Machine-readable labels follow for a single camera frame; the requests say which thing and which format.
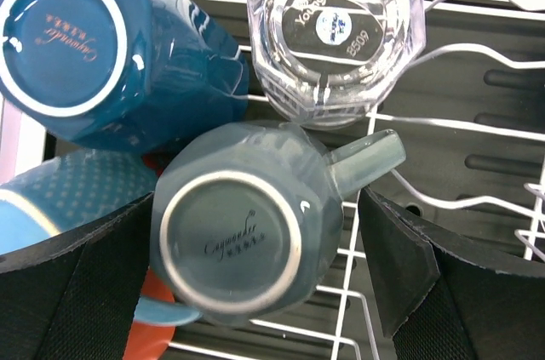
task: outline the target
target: white ring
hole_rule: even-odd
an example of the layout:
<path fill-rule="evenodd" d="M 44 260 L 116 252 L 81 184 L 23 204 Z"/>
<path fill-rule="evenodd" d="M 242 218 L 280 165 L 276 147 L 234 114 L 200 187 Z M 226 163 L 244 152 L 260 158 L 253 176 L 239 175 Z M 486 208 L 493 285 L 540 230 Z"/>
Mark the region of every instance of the white ring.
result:
<path fill-rule="evenodd" d="M 0 31 L 3 32 L 5 27 L 6 20 L 9 17 L 9 11 L 17 0 L 4 0 L 0 5 Z M 113 19 L 113 24 L 116 30 L 116 36 L 118 40 L 118 52 L 116 55 L 115 65 L 112 69 L 112 74 L 107 80 L 104 87 L 100 90 L 98 94 L 93 96 L 91 99 L 87 100 L 84 103 L 81 103 L 76 106 L 70 107 L 56 107 L 45 105 L 31 96 L 23 92 L 23 90 L 17 85 L 15 80 L 11 77 L 9 73 L 8 64 L 3 54 L 3 49 L 0 47 L 0 79 L 2 79 L 3 84 L 6 86 L 8 91 L 24 106 L 32 109 L 37 113 L 41 113 L 47 116 L 53 117 L 72 117 L 80 115 L 93 109 L 95 106 L 99 105 L 116 87 L 118 80 L 121 77 L 123 68 L 125 66 L 125 61 L 127 59 L 127 29 L 125 27 L 125 21 L 123 20 L 123 15 L 121 10 L 116 4 L 115 0 L 101 0 L 108 10 L 108 13 Z"/>
<path fill-rule="evenodd" d="M 221 302 L 218 301 L 218 299 L 212 299 L 205 296 L 192 288 L 176 270 L 168 245 L 170 216 L 180 200 L 195 188 L 220 180 L 231 180 L 244 183 L 270 197 L 277 205 L 278 209 L 280 209 L 286 225 L 288 226 L 288 232 L 290 233 L 290 253 L 286 266 L 277 281 L 264 294 L 244 302 Z M 252 174 L 234 170 L 222 170 L 204 174 L 197 177 L 197 179 L 191 180 L 172 197 L 169 205 L 164 211 L 163 218 L 161 219 L 161 227 L 159 229 L 159 251 L 161 253 L 161 258 L 163 259 L 164 268 L 166 269 L 170 280 L 185 297 L 189 297 L 192 300 L 192 303 L 195 304 L 195 306 L 224 314 L 251 313 L 269 307 L 272 303 L 280 299 L 293 283 L 297 270 L 299 269 L 299 263 L 301 262 L 301 230 L 299 229 L 299 223 L 293 209 L 276 188 Z"/>

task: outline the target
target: logo on gray mug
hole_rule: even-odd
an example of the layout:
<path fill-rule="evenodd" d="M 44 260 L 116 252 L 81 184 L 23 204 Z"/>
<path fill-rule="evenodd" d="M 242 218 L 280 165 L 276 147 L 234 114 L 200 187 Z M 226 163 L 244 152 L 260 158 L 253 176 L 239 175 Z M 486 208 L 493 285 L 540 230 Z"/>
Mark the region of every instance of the logo on gray mug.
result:
<path fill-rule="evenodd" d="M 251 209 L 246 215 L 244 229 L 234 232 L 220 241 L 208 241 L 204 245 L 204 253 L 217 256 L 217 261 L 222 262 L 224 258 L 233 258 L 262 243 L 265 240 L 265 234 L 263 232 L 257 233 L 255 231 L 257 224 L 249 223 L 253 217 L 255 217 L 255 211 Z"/>

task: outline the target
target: mug handle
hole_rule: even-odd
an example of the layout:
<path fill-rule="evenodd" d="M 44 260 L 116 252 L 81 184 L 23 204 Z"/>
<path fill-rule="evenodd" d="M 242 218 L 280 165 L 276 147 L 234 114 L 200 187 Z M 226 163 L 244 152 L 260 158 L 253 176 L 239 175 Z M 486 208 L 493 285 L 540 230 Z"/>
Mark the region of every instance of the mug handle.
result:
<path fill-rule="evenodd" d="M 391 129 L 362 137 L 330 153 L 330 174 L 343 200 L 398 167 L 407 158 Z"/>
<path fill-rule="evenodd" d="M 201 317 L 196 309 L 181 303 L 170 303 L 141 296 L 135 309 L 136 322 L 153 326 L 183 326 Z"/>

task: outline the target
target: dish rack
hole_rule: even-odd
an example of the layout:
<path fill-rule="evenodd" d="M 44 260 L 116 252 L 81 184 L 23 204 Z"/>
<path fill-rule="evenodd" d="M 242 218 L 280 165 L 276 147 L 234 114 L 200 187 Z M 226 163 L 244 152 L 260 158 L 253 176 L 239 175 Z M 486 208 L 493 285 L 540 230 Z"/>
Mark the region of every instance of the dish rack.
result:
<path fill-rule="evenodd" d="M 251 64 L 245 0 L 194 1 L 236 37 Z M 425 53 L 446 44 L 482 43 L 512 60 L 545 59 L 545 14 L 452 1 L 427 14 Z M 247 119 L 280 119 L 251 74 Z M 407 161 L 373 190 L 486 247 L 536 259 L 514 232 L 537 232 L 541 226 L 538 218 L 518 214 L 516 206 L 542 209 L 537 196 L 545 186 L 545 70 L 515 71 L 482 54 L 445 54 L 407 71 L 365 120 L 310 133 L 335 148 L 378 129 L 398 131 Z M 56 154 L 72 149 L 56 144 Z M 529 191 L 526 183 L 533 183 Z M 467 201 L 483 195 L 494 198 Z M 356 201 L 343 204 L 337 257 L 308 302 L 242 329 L 205 322 L 178 328 L 162 359 L 396 359 L 392 342 L 382 337 Z M 529 238 L 536 241 L 535 235 Z"/>

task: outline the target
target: clear glass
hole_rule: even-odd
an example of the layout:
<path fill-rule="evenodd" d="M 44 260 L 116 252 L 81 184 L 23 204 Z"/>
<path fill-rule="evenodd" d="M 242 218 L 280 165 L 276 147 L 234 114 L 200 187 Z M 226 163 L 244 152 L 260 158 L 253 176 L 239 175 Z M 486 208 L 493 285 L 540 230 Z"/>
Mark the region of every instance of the clear glass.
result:
<path fill-rule="evenodd" d="M 248 14 L 266 96 L 310 129 L 363 117 L 426 44 L 423 0 L 248 0 Z"/>

